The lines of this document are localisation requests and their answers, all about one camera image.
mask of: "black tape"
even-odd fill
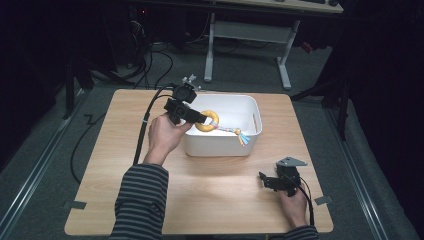
[[[87,205],[86,202],[78,202],[78,201],[66,201],[65,204],[63,204],[64,209],[84,209],[85,205]]]
[[[331,196],[322,196],[320,198],[315,199],[315,203],[317,205],[329,204],[333,202],[333,198]]]

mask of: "wooden table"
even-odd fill
[[[114,94],[75,198],[87,205],[84,210],[71,210],[65,226],[67,234],[110,234],[122,176],[132,165],[141,119],[154,93],[118,90]],[[275,176],[275,162],[287,156],[308,163],[298,171],[311,188],[312,198],[322,196],[290,98],[282,94],[246,95],[257,101],[263,123],[249,156],[189,157],[181,145],[168,156],[164,164],[170,173],[164,234],[288,231],[278,194],[264,188],[258,177],[259,171]],[[165,101],[166,97],[156,101],[150,121],[164,113]],[[140,159],[148,148],[147,134],[145,137]],[[314,213],[318,231],[332,231],[327,206],[314,202]]]

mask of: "person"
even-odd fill
[[[115,224],[109,239],[162,239],[168,189],[168,171],[162,165],[192,123],[174,125],[165,113],[152,120],[149,149],[143,163],[124,174],[115,202]],[[305,219],[306,198],[300,191],[287,197],[280,191],[283,213],[294,228],[285,239],[318,239],[314,226]]]

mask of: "floor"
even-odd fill
[[[314,85],[331,54],[331,48],[312,53],[293,48],[287,62],[292,90],[285,91],[275,57],[270,56],[278,53],[278,49],[278,45],[266,46],[262,48],[266,54],[256,55],[249,47],[232,50],[228,45],[218,46],[214,79],[211,83],[203,83],[204,44],[191,45],[185,50],[157,44],[155,50],[159,53],[152,55],[147,82],[153,84],[171,69],[160,83],[180,82],[193,73],[198,77],[197,83],[206,90],[294,95]],[[143,89],[145,84],[143,80],[138,88]],[[59,92],[56,106],[37,122],[0,174],[0,215],[4,216],[0,238],[107,239],[107,236],[66,235],[63,227],[69,209],[64,204],[73,200],[78,190],[70,170],[71,162],[76,177],[81,178],[101,128],[100,120],[85,134],[88,118],[91,115],[96,119],[106,112],[113,92],[119,88],[128,87],[96,80],[93,90],[79,92],[77,111],[66,120],[62,119],[65,91]],[[347,141],[344,142],[334,130],[337,109],[323,109],[319,100],[319,97],[308,97],[293,105],[323,193],[333,199],[328,207],[334,230],[322,233],[321,238],[418,239],[375,163],[352,104],[346,124]],[[164,239],[183,238],[165,236]]]

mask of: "striped shirt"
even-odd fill
[[[168,179],[168,171],[159,165],[138,164],[128,169],[115,202],[116,221],[110,240],[162,239]],[[284,239],[312,240],[319,235],[308,225],[289,231]]]

